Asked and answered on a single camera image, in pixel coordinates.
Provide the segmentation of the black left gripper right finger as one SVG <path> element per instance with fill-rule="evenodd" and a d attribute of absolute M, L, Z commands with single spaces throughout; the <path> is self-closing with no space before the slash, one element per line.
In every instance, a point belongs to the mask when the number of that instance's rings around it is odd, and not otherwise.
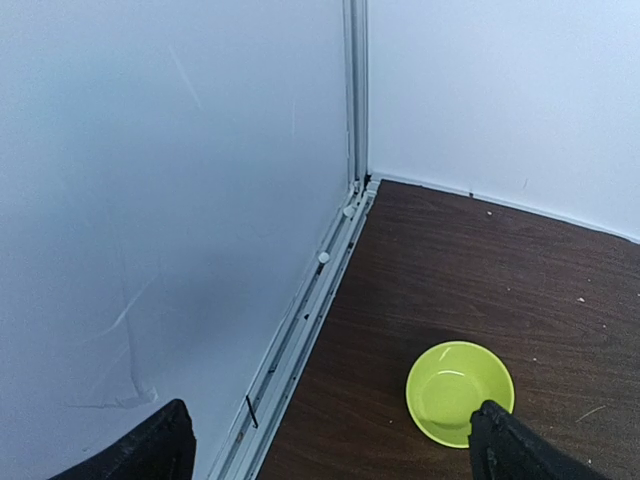
<path fill-rule="evenodd" d="M 602 479 L 561 452 L 492 400 L 471 415 L 468 437 L 475 479 Z"/>

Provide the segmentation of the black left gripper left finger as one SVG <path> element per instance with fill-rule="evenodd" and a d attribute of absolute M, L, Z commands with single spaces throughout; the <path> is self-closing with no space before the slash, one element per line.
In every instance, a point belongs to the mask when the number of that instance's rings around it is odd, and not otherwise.
<path fill-rule="evenodd" d="M 111 446 L 55 478 L 190 480 L 195 456 L 196 438 L 187 406 L 174 399 Z"/>

